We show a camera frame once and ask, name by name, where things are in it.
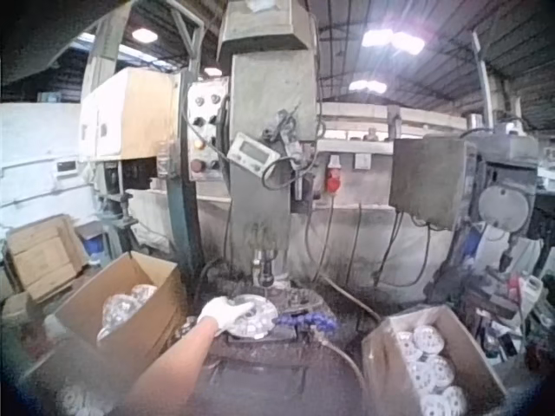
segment gray machine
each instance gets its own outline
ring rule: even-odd
[[[291,188],[302,198],[301,179],[283,184],[306,167],[303,145],[316,138],[314,36],[308,12],[296,1],[277,0],[268,10],[231,1],[219,39],[219,60],[231,76],[196,82],[189,89],[192,128],[214,145],[225,137],[220,150],[231,161],[222,162],[197,134],[189,134],[190,178],[219,179],[229,172],[225,179],[233,201],[232,244],[239,248],[234,263],[264,287],[286,272]],[[228,126],[217,122],[227,101]],[[236,140],[240,146],[233,145]],[[276,161],[280,156],[289,159]],[[271,170],[264,186],[266,167]]]
[[[499,263],[499,271],[506,270],[530,223],[538,162],[536,139],[506,134],[503,126],[492,133],[395,141],[389,203],[454,232],[447,259],[427,288],[429,301],[445,302],[460,291],[465,242],[479,221],[510,234]]]

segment red button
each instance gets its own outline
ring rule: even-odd
[[[206,163],[199,159],[194,159],[190,164],[191,170],[195,173],[201,173],[206,169]]]

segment control panel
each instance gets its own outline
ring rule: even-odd
[[[228,84],[227,77],[198,81],[194,82],[187,92],[187,119],[190,123],[187,127],[190,180],[222,178],[218,154],[208,144],[217,146],[218,112],[228,94]]]
[[[262,174],[266,169],[268,169],[266,177],[270,177],[276,160],[280,158],[280,154],[246,134],[239,132],[235,136],[227,157],[247,171],[262,178]]]

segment forearm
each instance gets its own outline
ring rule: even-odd
[[[114,414],[182,414],[217,332],[216,321],[203,318],[137,380]]]

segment gloved hand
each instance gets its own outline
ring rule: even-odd
[[[252,302],[235,306],[225,296],[215,297],[200,311],[197,322],[200,322],[204,317],[210,316],[216,320],[220,331],[226,330],[237,318],[246,314],[252,308],[254,308],[254,303]]]

